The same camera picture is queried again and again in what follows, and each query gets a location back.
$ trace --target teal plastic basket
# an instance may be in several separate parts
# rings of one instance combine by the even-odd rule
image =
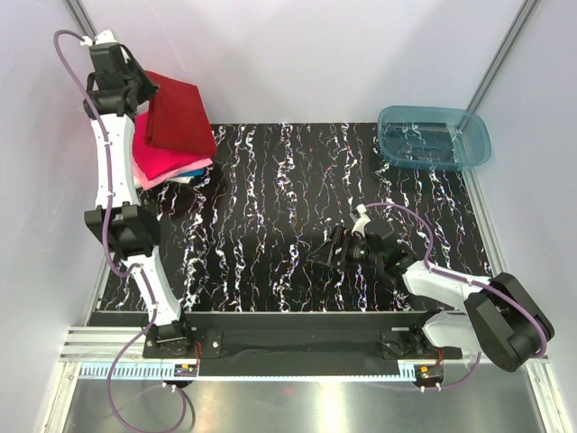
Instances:
[[[395,167],[462,171],[490,157],[487,126],[466,110],[390,106],[380,112],[378,136],[382,155]]]

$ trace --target reflective metal surface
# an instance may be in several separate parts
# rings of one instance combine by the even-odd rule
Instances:
[[[447,365],[446,382],[465,373]],[[390,386],[408,387],[406,384]],[[123,406],[150,382],[113,384],[117,406]],[[370,383],[195,382],[186,388],[194,404],[177,431],[235,432],[544,432],[527,372],[504,373],[482,364],[461,388],[442,392],[394,392]],[[163,430],[178,419],[177,395],[157,390],[122,410],[136,427]],[[104,381],[79,380],[64,431],[128,431],[114,417]]]

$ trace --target black marble tabletop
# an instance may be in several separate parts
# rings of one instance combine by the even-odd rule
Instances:
[[[459,173],[401,170],[380,156],[375,124],[218,124],[215,166],[189,185],[141,192],[158,213],[160,254],[186,311],[383,311],[431,308],[388,290],[372,271],[307,262],[358,204],[407,206],[435,233],[432,261],[490,274]],[[426,238],[397,210],[386,218],[422,257]],[[144,310],[132,280],[108,278],[101,310]]]

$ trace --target white wall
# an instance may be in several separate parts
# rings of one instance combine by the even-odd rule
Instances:
[[[577,3],[547,0],[479,114],[492,140],[478,169],[508,270],[549,316],[549,351],[577,427]]]
[[[145,68],[197,84],[213,123],[244,123],[466,107],[522,1],[83,3]]]
[[[81,97],[52,48],[74,24],[60,0],[2,2],[0,29],[0,419],[38,431],[66,328],[79,323],[101,260],[83,226],[96,150]],[[89,57],[64,48],[86,75]]]

